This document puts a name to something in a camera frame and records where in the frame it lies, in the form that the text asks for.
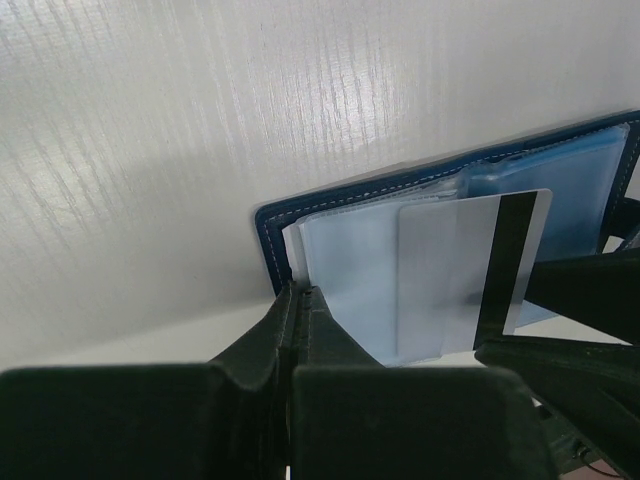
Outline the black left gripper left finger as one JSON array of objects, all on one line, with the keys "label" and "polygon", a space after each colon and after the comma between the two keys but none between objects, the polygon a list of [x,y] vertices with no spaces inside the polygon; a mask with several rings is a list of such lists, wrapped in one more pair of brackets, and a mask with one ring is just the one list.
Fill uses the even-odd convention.
[{"label": "black left gripper left finger", "polygon": [[1,376],[5,479],[281,479],[284,288],[204,363],[20,368]]}]

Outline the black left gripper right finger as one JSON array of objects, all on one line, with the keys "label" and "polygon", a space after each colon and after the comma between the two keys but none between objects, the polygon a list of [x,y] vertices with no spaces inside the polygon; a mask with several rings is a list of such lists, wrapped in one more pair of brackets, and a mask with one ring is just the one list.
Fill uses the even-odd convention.
[{"label": "black left gripper right finger", "polygon": [[306,291],[289,400],[295,479],[551,479],[533,401],[495,368],[386,368]]}]

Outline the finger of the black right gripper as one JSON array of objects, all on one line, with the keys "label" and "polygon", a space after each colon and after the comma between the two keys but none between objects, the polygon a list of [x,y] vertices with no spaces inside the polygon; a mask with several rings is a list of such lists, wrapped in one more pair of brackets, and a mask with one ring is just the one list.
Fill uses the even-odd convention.
[{"label": "finger of the black right gripper", "polygon": [[604,460],[616,477],[639,477],[639,349],[540,337],[501,337],[475,358],[515,372],[541,403],[559,472]]},{"label": "finger of the black right gripper", "polygon": [[539,262],[525,299],[631,345],[639,343],[639,251]]}]

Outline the grey striped credit card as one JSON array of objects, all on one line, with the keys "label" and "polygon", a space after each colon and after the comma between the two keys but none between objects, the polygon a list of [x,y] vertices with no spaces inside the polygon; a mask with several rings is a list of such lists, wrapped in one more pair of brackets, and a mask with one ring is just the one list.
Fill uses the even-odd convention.
[{"label": "grey striped credit card", "polygon": [[400,210],[399,363],[513,334],[551,201],[539,189]]}]

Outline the blue leather card holder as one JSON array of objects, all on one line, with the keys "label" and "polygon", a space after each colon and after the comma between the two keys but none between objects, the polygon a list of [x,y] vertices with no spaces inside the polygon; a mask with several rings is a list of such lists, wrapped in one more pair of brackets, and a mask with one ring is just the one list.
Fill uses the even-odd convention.
[{"label": "blue leather card holder", "polygon": [[319,290],[371,357],[411,365],[558,316],[534,294],[544,266],[601,260],[613,236],[634,249],[638,159],[631,111],[270,203],[254,225],[275,291]]}]

